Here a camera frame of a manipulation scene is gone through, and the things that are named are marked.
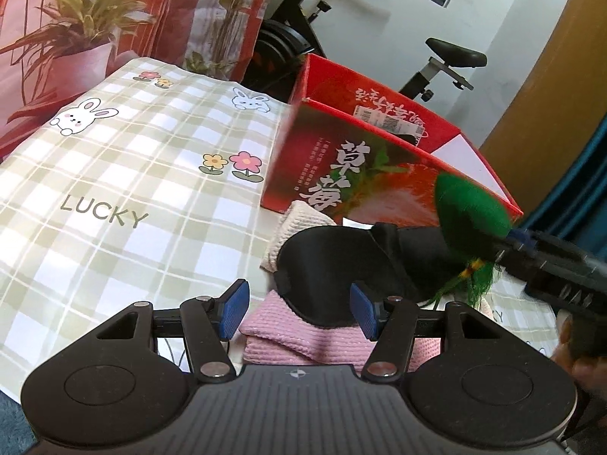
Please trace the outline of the person's right hand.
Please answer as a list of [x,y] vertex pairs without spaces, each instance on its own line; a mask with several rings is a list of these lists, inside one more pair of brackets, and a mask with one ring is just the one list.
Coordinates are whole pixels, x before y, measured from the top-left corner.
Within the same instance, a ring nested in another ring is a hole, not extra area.
[[606,400],[606,358],[575,359],[570,350],[571,335],[572,317],[567,316],[562,322],[559,345],[552,354],[552,360],[569,373],[585,391]]

